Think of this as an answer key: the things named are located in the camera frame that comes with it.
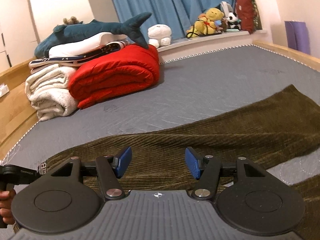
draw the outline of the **white blanket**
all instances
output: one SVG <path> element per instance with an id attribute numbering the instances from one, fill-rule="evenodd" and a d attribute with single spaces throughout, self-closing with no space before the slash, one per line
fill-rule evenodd
<path id="1" fill-rule="evenodd" d="M 37 110 L 40 121 L 47 121 L 57 116 L 67 116 L 77 109 L 78 102 L 68 89 L 50 88 L 36 92 L 31 97 L 31 106 Z"/>
<path id="2" fill-rule="evenodd" d="M 31 101 L 32 96 L 38 92 L 51 88 L 67 88 L 69 78 L 76 72 L 76 68 L 53 64 L 32 74 L 26 80 L 25 92 Z"/>
<path id="3" fill-rule="evenodd" d="M 49 57 L 78 56 L 102 48 L 110 42 L 119 41 L 126 38 L 126 35 L 114 35 L 106 32 L 98 33 L 83 41 L 54 46 L 49 50 Z"/>

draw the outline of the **hand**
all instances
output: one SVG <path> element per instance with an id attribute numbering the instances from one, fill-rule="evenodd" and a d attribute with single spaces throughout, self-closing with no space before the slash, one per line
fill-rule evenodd
<path id="1" fill-rule="evenodd" d="M 15 223 L 11 213 L 11 202 L 15 195 L 16 192 L 14 189 L 10 191 L 0 191 L 0 215 L 3 218 L 3 222 L 8 225 Z"/>

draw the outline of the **olive corduroy fabric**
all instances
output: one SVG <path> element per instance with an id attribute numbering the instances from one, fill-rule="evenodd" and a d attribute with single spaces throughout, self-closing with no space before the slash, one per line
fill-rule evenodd
<path id="1" fill-rule="evenodd" d="M 320 146 L 320 106 L 290 85 L 269 98 L 219 116 L 156 132 L 109 136 L 67 149 L 49 158 L 47 167 L 52 169 L 72 156 L 92 161 L 114 155 L 125 145 L 133 152 L 120 180 L 125 190 L 191 189 L 196 181 L 184 162 L 186 147 L 224 162 L 245 156 L 268 169 Z M 317 214 L 316 221 L 320 219 L 319 200 L 313 201 L 314 187 L 320 180 L 316 178 L 295 186 L 307 204 L 299 231 L 308 237 L 313 230 L 308 228 L 309 221 Z M 220 183 L 228 181 L 223 178 Z M 85 184 L 98 189 L 95 178 L 86 179 Z"/>

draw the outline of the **panda plush toy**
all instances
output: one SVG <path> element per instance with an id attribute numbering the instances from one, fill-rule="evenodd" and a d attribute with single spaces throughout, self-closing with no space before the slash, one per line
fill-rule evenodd
<path id="1" fill-rule="evenodd" d="M 241 30 L 241 20 L 237 17 L 235 12 L 229 12 L 226 16 L 226 20 L 228 21 L 228 29 Z"/>

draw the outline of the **circular base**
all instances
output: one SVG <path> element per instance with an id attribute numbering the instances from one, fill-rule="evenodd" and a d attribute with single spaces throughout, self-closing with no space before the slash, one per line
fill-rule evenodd
<path id="1" fill-rule="evenodd" d="M 221 217 L 232 227 L 259 236 L 292 230 L 302 219 L 304 202 L 286 185 L 235 183 L 217 199 Z"/>
<path id="2" fill-rule="evenodd" d="M 96 216 L 101 200 L 92 189 L 63 177 L 55 181 L 35 187 L 31 184 L 15 196 L 12 213 L 23 228 L 59 234 L 75 230 Z"/>

